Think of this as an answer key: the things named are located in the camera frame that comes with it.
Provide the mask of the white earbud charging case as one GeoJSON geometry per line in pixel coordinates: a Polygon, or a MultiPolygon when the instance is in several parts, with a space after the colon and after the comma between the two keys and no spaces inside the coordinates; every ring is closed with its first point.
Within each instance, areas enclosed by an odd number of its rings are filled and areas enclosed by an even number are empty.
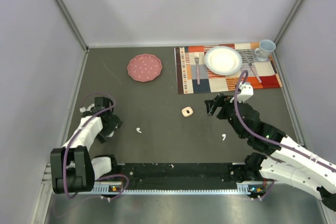
{"type": "Polygon", "coordinates": [[[185,107],[185,108],[183,108],[183,109],[181,110],[181,114],[182,114],[185,118],[187,118],[187,117],[193,115],[193,113],[194,113],[194,112],[193,112],[193,109],[192,109],[190,106],[185,107]]]}

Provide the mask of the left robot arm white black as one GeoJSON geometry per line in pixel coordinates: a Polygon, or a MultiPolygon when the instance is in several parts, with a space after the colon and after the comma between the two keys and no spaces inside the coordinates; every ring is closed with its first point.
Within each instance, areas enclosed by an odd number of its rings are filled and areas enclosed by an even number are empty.
{"type": "Polygon", "coordinates": [[[94,103],[80,109],[80,123],[62,147],[50,153],[51,183],[55,194],[91,191],[99,179],[114,180],[120,168],[113,155],[90,158],[95,139],[105,142],[122,125],[113,112],[116,102],[109,97],[96,97],[94,103]]]}

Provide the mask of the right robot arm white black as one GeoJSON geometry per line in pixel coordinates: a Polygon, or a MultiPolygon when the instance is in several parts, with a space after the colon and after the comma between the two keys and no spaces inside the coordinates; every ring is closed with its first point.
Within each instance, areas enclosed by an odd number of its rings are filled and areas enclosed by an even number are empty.
{"type": "Polygon", "coordinates": [[[255,152],[245,159],[245,174],[251,180],[277,180],[303,190],[335,210],[335,164],[296,143],[278,128],[260,120],[247,103],[234,104],[233,96],[217,95],[205,100],[206,111],[227,120],[235,133],[255,152]]]}

